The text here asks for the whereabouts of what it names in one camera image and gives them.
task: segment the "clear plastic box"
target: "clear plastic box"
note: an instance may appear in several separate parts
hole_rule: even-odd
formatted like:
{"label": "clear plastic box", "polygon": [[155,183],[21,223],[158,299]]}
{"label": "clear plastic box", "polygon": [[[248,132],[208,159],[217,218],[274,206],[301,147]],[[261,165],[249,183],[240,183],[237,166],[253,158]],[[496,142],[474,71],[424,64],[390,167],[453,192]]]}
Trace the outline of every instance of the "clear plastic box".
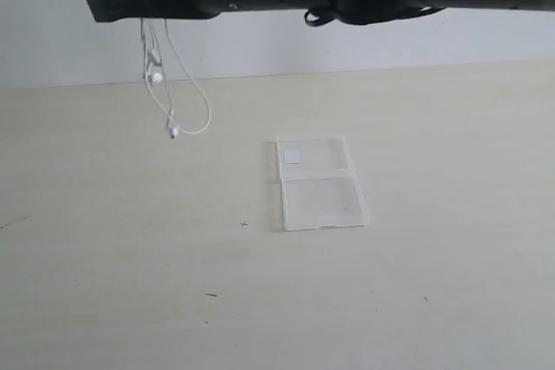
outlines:
{"label": "clear plastic box", "polygon": [[370,220],[345,139],[277,137],[286,230],[354,227]]}

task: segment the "table surface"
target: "table surface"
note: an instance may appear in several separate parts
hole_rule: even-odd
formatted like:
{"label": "table surface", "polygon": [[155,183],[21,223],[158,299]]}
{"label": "table surface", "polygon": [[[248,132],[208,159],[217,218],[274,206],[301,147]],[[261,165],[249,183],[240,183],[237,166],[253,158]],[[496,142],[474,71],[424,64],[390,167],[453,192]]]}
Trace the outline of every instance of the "table surface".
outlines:
{"label": "table surface", "polygon": [[[140,84],[1,92],[0,367],[555,368],[554,67],[206,81],[175,141]],[[370,226],[284,232],[278,134]]]}

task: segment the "white label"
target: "white label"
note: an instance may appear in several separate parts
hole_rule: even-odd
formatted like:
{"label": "white label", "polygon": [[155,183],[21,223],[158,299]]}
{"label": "white label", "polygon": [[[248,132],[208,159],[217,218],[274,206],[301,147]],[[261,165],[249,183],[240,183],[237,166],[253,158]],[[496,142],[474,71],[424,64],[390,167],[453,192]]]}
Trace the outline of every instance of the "white label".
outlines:
{"label": "white label", "polygon": [[300,164],[301,153],[299,151],[285,151],[284,162],[286,164]]}

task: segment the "light wooden table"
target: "light wooden table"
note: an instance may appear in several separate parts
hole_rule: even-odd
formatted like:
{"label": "light wooden table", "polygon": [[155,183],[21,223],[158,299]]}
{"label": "light wooden table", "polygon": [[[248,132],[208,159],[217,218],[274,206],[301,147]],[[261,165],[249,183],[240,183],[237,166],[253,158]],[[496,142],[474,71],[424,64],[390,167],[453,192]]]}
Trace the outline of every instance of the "light wooden table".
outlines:
{"label": "light wooden table", "polygon": [[[2,370],[555,368],[554,60],[205,85],[0,93]],[[282,232],[297,133],[369,227]]]}

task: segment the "transparent plastic case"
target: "transparent plastic case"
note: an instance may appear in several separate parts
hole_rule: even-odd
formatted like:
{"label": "transparent plastic case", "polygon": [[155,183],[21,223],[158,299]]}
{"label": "transparent plastic case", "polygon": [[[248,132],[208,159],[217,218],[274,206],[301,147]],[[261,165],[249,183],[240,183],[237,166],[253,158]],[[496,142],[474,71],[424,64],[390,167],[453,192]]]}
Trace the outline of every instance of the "transparent plastic case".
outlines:
{"label": "transparent plastic case", "polygon": [[370,220],[345,139],[277,137],[286,230],[354,227]]}

